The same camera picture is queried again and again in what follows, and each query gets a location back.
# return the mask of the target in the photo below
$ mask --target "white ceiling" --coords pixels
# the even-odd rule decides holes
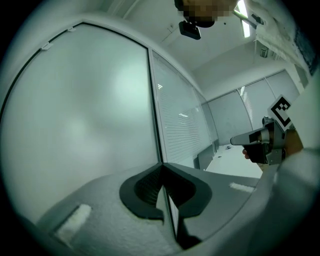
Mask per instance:
[[[202,38],[182,36],[183,17],[174,0],[105,0],[101,10],[131,21],[140,32],[170,51],[190,70],[196,70],[215,57],[254,40],[255,31],[244,38],[241,21],[232,15],[220,18],[210,28],[200,28]]]

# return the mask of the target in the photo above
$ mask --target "hand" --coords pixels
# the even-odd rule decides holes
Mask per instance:
[[[273,140],[274,140],[274,133],[270,132],[270,146],[272,147],[273,145]],[[285,142],[284,142],[284,150],[285,150],[285,157],[289,157],[294,155],[295,153],[300,152],[304,148],[300,137],[295,130],[289,130],[286,134],[285,137]],[[248,155],[248,152],[244,149],[242,151],[242,154],[244,154],[245,159],[250,159],[250,156]]]
[[[182,0],[183,9],[191,17],[202,22],[216,20],[217,17],[229,16],[235,9],[238,0]]]

